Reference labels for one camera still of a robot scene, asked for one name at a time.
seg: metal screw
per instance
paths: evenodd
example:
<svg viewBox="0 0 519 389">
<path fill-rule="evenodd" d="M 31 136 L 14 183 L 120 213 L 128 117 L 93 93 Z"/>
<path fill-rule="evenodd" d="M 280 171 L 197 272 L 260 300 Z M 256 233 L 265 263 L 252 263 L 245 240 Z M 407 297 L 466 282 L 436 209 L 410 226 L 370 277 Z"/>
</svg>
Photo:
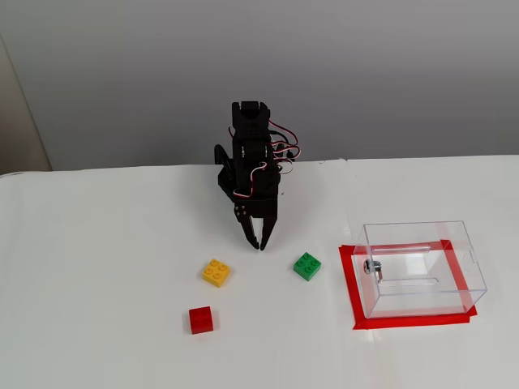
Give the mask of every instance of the metal screw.
<svg viewBox="0 0 519 389">
<path fill-rule="evenodd" d="M 382 280 L 382 264 L 379 261 L 366 259 L 364 261 L 364 272 L 366 274 L 377 272 L 379 273 L 379 282 Z"/>
</svg>

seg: transparent acrylic box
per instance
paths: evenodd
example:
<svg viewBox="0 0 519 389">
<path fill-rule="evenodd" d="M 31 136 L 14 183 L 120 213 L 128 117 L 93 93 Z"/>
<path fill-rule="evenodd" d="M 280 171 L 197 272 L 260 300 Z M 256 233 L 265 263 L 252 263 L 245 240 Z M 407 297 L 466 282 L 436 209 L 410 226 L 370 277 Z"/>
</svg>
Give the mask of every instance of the transparent acrylic box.
<svg viewBox="0 0 519 389">
<path fill-rule="evenodd" d="M 352 260 L 366 318 L 466 313 L 487 291 L 462 221 L 365 224 Z"/>
</svg>

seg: black robot bracket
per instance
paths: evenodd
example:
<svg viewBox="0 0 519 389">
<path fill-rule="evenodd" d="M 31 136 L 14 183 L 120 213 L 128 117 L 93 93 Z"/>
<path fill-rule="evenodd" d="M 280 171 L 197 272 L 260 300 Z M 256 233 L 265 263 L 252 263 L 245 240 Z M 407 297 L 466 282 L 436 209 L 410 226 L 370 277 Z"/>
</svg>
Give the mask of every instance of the black robot bracket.
<svg viewBox="0 0 519 389">
<path fill-rule="evenodd" d="M 247 240 L 263 250 L 277 221 L 277 193 L 281 180 L 268 129 L 270 110 L 258 101 L 233 103 L 233 158 L 221 145 L 214 147 L 218 185 L 234 203 L 236 219 Z M 261 244 L 258 244 L 251 218 L 263 219 Z"/>
</svg>

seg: lego brick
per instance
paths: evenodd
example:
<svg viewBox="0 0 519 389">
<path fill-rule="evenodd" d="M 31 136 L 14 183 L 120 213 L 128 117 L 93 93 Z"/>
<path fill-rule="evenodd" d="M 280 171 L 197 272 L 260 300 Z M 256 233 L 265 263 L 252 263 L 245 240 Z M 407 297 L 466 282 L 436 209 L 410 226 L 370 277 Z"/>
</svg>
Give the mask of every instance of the lego brick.
<svg viewBox="0 0 519 389">
<path fill-rule="evenodd" d="M 204 271 L 202 271 L 202 278 L 220 288 L 229 273 L 230 267 L 220 261 L 213 259 L 209 265 L 206 266 Z"/>
<path fill-rule="evenodd" d="M 311 280 L 311 277 L 315 276 L 320 268 L 321 262 L 308 253 L 305 253 L 294 264 L 294 271 L 307 281 Z"/>
<path fill-rule="evenodd" d="M 204 306 L 189 310 L 189 323 L 192 334 L 212 331 L 211 307 Z"/>
</svg>

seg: white tabletop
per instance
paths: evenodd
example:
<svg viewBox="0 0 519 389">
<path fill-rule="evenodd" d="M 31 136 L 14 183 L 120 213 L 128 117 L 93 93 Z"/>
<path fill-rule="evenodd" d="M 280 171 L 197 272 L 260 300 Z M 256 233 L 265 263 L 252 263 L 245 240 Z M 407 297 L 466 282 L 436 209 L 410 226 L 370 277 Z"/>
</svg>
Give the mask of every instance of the white tabletop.
<svg viewBox="0 0 519 389">
<path fill-rule="evenodd" d="M 263 252 L 218 170 L 0 178 L 0 387 L 513 386 L 519 157 L 298 163 Z M 352 331 L 337 247 L 362 223 L 430 220 L 465 221 L 489 289 L 479 315 Z M 310 282 L 291 270 L 305 251 L 323 264 Z M 200 277 L 212 258 L 232 268 L 220 289 Z M 193 336 L 199 306 L 216 328 Z"/>
</svg>

